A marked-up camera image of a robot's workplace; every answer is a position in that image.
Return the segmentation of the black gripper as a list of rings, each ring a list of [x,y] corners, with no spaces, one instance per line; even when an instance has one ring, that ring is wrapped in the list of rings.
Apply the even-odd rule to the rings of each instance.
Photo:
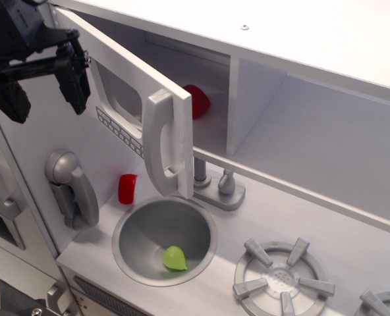
[[[43,1],[0,1],[0,80],[15,81],[54,74],[65,100],[81,115],[91,94],[86,74],[88,54],[78,30],[45,25]],[[0,110],[24,124],[31,104],[21,85],[0,83]]]

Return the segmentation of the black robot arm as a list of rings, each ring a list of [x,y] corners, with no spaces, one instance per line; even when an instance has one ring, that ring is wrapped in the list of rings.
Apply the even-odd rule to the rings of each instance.
[[[77,115],[86,109],[90,59],[75,29],[45,25],[42,1],[0,1],[0,110],[24,123],[31,104],[19,82],[54,75]]]

